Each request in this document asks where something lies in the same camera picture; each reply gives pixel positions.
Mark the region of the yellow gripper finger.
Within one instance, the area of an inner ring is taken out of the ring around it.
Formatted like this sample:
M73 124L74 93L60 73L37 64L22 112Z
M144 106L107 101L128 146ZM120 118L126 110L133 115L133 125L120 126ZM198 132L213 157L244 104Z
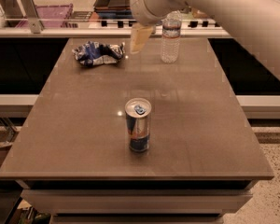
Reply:
M135 54L140 52L153 31L153 26L144 26L138 22L134 23L131 31L130 53Z

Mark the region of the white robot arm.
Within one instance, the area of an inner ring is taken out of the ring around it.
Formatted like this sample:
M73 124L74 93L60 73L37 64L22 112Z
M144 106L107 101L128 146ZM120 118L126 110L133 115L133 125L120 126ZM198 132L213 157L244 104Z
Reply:
M210 16L280 80L280 0L130 0L143 25L185 7Z

